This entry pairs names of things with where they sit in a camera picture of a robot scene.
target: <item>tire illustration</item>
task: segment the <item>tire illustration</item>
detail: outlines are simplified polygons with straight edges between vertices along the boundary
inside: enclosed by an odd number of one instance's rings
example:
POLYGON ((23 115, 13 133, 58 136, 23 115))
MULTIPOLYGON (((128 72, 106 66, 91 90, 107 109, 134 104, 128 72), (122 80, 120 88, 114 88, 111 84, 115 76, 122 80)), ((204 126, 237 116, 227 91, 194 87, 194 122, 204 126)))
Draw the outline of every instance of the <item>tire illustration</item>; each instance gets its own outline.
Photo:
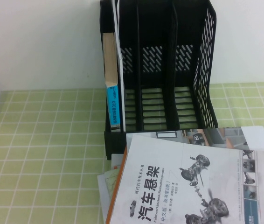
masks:
POLYGON ((200 222, 200 218, 199 216, 197 215, 186 215, 186 224, 201 224, 200 222))
POLYGON ((229 214, 229 209, 226 203, 218 198, 213 198, 209 205, 214 209, 214 212, 218 217, 227 216, 229 214))
POLYGON ((206 167, 210 165, 210 160, 204 155, 198 155, 196 160, 206 167))
POLYGON ((183 170, 182 172, 181 172, 181 175, 182 175, 182 177, 185 179, 185 180, 187 180, 187 181, 192 181, 193 180, 193 176, 192 176, 192 174, 190 173, 190 171, 189 170, 183 170))

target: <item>desk file organizer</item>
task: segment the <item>desk file organizer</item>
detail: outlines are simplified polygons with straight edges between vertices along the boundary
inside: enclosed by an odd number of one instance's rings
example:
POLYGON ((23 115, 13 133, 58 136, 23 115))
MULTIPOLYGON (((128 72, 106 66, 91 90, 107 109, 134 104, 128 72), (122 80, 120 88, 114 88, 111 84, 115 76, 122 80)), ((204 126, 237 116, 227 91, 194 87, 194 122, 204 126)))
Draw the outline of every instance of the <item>desk file organizer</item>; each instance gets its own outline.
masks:
MULTIPOLYGON (((100 6, 101 35, 114 32, 111 1, 100 6)), ((218 127, 209 95, 215 28, 209 0, 120 0, 127 132, 218 127)), ((126 132, 112 133, 108 119, 106 111, 111 159, 124 152, 126 132)))

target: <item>stack of books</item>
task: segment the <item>stack of books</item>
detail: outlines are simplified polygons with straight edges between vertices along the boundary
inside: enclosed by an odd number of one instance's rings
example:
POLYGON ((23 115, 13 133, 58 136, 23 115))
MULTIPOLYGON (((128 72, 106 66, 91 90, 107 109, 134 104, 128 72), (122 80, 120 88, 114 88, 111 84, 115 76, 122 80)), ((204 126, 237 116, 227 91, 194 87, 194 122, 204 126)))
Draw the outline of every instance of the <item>stack of books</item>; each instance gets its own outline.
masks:
POLYGON ((106 224, 264 224, 264 129, 127 134, 98 182, 106 224))

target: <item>white paper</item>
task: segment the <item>white paper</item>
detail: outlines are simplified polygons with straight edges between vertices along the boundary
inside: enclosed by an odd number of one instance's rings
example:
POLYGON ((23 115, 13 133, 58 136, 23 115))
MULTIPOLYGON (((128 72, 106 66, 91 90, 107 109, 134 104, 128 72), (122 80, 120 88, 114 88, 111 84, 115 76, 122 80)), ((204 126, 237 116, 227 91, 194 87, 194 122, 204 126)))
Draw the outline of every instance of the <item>white paper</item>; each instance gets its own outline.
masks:
POLYGON ((121 166, 123 156, 123 154, 111 154, 111 169, 116 169, 121 166))
POLYGON ((110 197, 105 181, 105 175, 98 175, 98 185, 99 185, 99 192, 100 192, 100 201, 101 201, 101 208, 102 208, 102 214, 103 214, 103 219, 104 223, 106 223, 107 219, 107 214, 108 214, 108 209, 110 206, 110 197))
MULTIPOLYGON (((249 149, 254 151, 264 151, 264 128, 262 126, 249 126, 249 127, 241 127, 242 132, 244 134, 245 140, 248 143, 249 149)), ((131 141, 134 135, 142 135, 147 136, 151 138, 157 138, 157 136, 163 137, 165 140, 171 140, 171 141, 178 141, 178 142, 185 142, 185 138, 182 137, 181 131, 177 131, 177 137, 176 138, 166 138, 167 135, 158 134, 156 132, 150 132, 150 133, 129 133, 127 134, 127 150, 129 151, 131 141)))
POLYGON ((122 99, 122 122, 123 122, 123 131, 126 131, 126 120, 125 120, 125 95, 124 95, 124 77, 123 77, 123 57, 120 47, 119 34, 118 34, 118 17, 117 10, 115 5, 115 0, 112 0, 112 10, 113 10, 113 19, 114 19, 114 30, 115 30, 115 40, 117 44, 117 53, 118 53, 118 64, 119 64, 119 81, 121 84, 121 99, 122 99))

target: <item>green tiled tablecloth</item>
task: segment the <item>green tiled tablecloth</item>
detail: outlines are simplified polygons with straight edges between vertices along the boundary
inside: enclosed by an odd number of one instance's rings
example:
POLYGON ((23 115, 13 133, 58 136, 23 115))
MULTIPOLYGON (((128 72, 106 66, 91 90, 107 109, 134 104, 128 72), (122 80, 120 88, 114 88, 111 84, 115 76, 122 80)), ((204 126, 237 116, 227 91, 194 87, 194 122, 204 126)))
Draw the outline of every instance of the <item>green tiled tablecloth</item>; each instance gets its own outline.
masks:
MULTIPOLYGON (((219 126, 264 126, 264 83, 210 94, 219 126)), ((2 93, 0 224, 103 223, 104 119, 103 89, 2 93)))

